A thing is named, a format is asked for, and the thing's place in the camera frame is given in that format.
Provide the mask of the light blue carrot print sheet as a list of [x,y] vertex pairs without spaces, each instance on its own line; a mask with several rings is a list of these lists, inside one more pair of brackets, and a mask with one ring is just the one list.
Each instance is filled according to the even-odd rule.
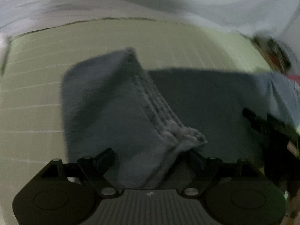
[[1,31],[12,36],[77,21],[137,17],[279,35],[298,11],[299,0],[1,0]]

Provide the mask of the green grid cutting mat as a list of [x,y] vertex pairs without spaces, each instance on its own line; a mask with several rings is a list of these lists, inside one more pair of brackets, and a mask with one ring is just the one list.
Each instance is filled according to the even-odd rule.
[[50,160],[67,161],[61,81],[74,64],[132,47],[145,69],[264,72],[270,67],[238,33],[144,18],[103,19],[14,38],[1,78],[1,215],[16,224],[12,201]]

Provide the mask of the blue denim jeans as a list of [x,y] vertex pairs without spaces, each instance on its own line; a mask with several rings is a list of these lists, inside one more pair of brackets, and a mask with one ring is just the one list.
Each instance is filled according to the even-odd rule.
[[177,156],[194,149],[227,162],[263,162],[248,108],[299,126],[299,86],[282,74],[166,69],[145,71],[131,48],[80,62],[61,86],[70,162],[107,148],[106,178],[123,188],[157,188]]

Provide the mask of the open storage bag with red trim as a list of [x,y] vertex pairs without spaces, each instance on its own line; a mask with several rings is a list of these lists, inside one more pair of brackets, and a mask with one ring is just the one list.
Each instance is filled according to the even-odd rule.
[[299,84],[299,56],[290,46],[271,37],[255,36],[251,42],[274,71]]

